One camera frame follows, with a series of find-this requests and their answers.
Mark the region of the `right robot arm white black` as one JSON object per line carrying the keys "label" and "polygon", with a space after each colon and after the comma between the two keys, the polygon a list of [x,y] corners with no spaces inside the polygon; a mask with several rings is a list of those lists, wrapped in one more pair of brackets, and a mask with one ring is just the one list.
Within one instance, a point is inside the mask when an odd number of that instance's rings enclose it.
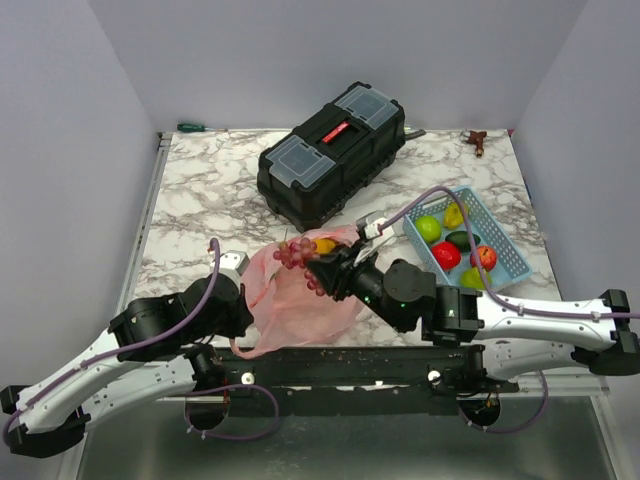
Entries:
{"label": "right robot arm white black", "polygon": [[439,285],[434,274],[404,260],[379,270],[376,257],[340,247],[306,264],[335,301],[357,298],[394,330],[418,330],[437,347],[496,341],[483,357],[464,362],[460,379],[480,392],[494,381],[580,365],[600,376],[639,372],[639,337],[629,327],[626,294],[608,290],[593,300],[542,301]]}

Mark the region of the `red fake grapes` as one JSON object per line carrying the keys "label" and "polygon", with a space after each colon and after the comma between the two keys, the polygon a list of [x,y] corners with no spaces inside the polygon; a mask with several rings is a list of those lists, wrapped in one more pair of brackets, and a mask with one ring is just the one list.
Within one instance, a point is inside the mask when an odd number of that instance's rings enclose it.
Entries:
{"label": "red fake grapes", "polygon": [[286,269],[301,269],[306,286],[317,296],[326,295],[325,289],[320,285],[314,273],[308,268],[307,264],[311,260],[320,257],[318,245],[315,241],[303,237],[301,240],[292,240],[291,242],[283,241],[272,254],[274,260],[279,261]]}

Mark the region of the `green fake apple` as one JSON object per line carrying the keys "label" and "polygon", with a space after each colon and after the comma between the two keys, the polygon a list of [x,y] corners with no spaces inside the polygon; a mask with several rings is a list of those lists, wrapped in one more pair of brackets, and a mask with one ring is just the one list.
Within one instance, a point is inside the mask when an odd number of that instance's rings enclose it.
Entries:
{"label": "green fake apple", "polygon": [[442,226],[434,216],[421,216],[415,220],[414,226],[427,244],[433,244],[441,238]]}

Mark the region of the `pink plastic bag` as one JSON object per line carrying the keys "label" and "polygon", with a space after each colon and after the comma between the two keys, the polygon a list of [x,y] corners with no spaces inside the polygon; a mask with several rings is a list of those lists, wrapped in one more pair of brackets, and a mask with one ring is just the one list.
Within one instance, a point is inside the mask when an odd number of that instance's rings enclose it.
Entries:
{"label": "pink plastic bag", "polygon": [[356,323],[363,309],[353,297],[336,302],[312,292],[303,268],[288,269],[273,258],[278,247],[274,242],[258,250],[241,277],[248,309],[260,333],[248,351],[230,341],[233,353],[246,360],[284,347],[332,343]]}

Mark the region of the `yellow fake lemon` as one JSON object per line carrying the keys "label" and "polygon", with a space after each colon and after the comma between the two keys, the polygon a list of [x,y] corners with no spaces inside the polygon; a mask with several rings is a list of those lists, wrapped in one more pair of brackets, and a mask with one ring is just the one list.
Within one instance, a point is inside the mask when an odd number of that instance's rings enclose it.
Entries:
{"label": "yellow fake lemon", "polygon": [[469,207],[466,203],[462,203],[462,208],[453,202],[445,210],[443,214],[442,225],[447,230],[456,230],[459,226],[464,224],[464,214],[469,213]]}

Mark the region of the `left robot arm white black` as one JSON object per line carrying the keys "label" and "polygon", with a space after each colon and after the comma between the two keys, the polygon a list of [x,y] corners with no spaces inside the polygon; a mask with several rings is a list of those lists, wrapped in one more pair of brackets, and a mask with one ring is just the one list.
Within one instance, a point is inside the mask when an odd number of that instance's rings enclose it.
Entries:
{"label": "left robot arm white black", "polygon": [[223,274],[136,299],[59,373],[2,390],[10,417],[2,439],[14,455],[48,458],[120,410],[166,395],[212,394],[226,375],[199,339],[242,337],[252,321],[244,285]]}

